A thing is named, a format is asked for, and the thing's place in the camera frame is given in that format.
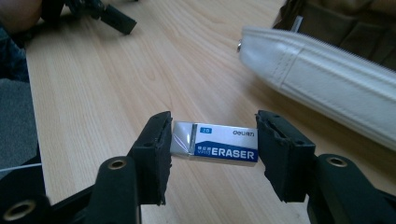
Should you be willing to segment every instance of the black device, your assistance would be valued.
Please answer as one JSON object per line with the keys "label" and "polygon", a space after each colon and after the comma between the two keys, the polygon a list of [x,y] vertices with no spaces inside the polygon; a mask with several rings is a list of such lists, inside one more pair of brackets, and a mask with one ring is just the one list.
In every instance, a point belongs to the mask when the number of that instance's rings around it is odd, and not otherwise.
{"label": "black device", "polygon": [[[259,155],[278,198],[309,196],[311,223],[396,222],[396,198],[378,189],[349,159],[316,156],[315,144],[277,114],[256,115]],[[171,114],[148,120],[126,157],[105,161],[92,187],[50,206],[43,195],[0,202],[1,223],[141,223],[141,204],[165,204],[171,167]]]}
{"label": "black device", "polygon": [[100,19],[125,35],[131,33],[136,26],[135,20],[111,5],[105,6],[100,0],[43,0],[41,18],[44,21],[56,22],[64,5],[77,17],[89,15],[96,20]]}

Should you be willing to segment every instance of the table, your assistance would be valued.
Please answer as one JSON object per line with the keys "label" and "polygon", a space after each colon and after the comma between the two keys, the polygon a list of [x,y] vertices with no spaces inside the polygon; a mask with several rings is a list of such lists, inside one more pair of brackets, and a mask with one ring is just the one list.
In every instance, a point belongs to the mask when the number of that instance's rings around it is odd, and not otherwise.
{"label": "table", "polygon": [[[358,164],[396,194],[396,154],[267,87],[238,60],[244,25],[270,27],[284,0],[112,1],[137,20],[130,35],[64,15],[27,46],[35,119],[52,203],[94,183],[126,155],[149,117],[255,127],[259,109],[288,119],[317,144]],[[166,206],[144,223],[308,223],[306,203],[281,203],[264,167],[173,158]]]}

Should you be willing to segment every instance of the brown bag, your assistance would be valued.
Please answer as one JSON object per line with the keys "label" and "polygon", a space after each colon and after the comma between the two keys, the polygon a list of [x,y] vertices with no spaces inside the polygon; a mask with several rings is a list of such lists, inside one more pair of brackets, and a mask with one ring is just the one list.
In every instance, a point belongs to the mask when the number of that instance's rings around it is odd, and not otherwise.
{"label": "brown bag", "polygon": [[396,71],[396,1],[288,0],[275,29],[310,35]]}

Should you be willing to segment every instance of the white leather bag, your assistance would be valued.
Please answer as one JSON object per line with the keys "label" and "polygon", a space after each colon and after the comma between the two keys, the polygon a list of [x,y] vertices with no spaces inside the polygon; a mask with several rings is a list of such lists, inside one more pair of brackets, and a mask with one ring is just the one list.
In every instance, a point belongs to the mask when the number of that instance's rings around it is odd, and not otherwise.
{"label": "white leather bag", "polygon": [[244,27],[239,57],[275,90],[396,150],[396,73],[298,33]]}

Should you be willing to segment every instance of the eraser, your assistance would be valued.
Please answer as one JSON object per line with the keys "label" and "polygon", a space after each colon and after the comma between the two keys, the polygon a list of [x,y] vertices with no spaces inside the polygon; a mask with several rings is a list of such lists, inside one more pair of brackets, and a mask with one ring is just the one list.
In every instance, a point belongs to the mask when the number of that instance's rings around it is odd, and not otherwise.
{"label": "eraser", "polygon": [[175,121],[171,154],[194,161],[254,166],[257,129]]}

